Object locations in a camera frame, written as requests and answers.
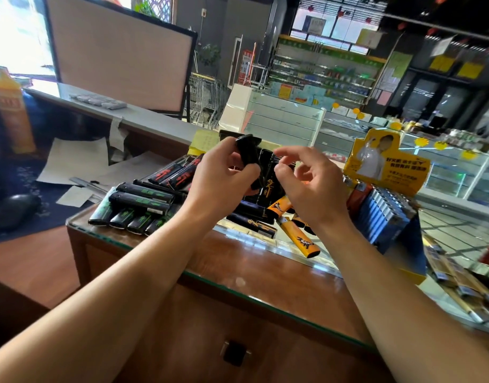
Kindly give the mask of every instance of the shopping cart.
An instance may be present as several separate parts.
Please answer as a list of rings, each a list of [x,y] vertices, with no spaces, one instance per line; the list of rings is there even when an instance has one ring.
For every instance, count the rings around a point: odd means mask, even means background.
[[[192,72],[189,77],[190,122],[213,129],[227,102],[228,93],[219,80]]]

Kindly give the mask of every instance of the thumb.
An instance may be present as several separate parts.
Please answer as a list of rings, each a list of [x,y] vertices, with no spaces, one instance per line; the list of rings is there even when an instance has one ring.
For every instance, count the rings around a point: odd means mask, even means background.
[[[289,199],[296,199],[305,190],[305,185],[299,181],[294,172],[287,165],[278,163],[275,167],[275,174]]]
[[[260,167],[258,164],[247,164],[241,172],[234,175],[233,179],[237,185],[248,189],[259,175]]]

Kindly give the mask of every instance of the orange bottle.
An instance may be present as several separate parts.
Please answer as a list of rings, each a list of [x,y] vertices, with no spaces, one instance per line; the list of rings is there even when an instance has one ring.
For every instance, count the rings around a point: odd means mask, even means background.
[[[11,139],[14,153],[32,153],[36,146],[30,120],[24,106],[21,85],[13,80],[6,67],[0,66],[0,114]]]

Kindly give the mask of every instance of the forearm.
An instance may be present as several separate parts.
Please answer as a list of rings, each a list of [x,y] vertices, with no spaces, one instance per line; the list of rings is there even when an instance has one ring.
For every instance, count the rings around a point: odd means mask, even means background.
[[[211,223],[182,209],[101,276],[2,347],[0,381],[113,380]]]
[[[319,230],[319,238],[337,263],[369,332],[399,382],[489,381],[489,352],[350,223]]]

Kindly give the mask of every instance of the blue lighter box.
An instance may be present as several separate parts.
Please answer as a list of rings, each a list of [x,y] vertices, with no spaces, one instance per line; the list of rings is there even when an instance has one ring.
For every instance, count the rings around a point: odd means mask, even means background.
[[[374,186],[353,222],[380,253],[392,259],[415,283],[425,279],[418,212],[404,195]]]

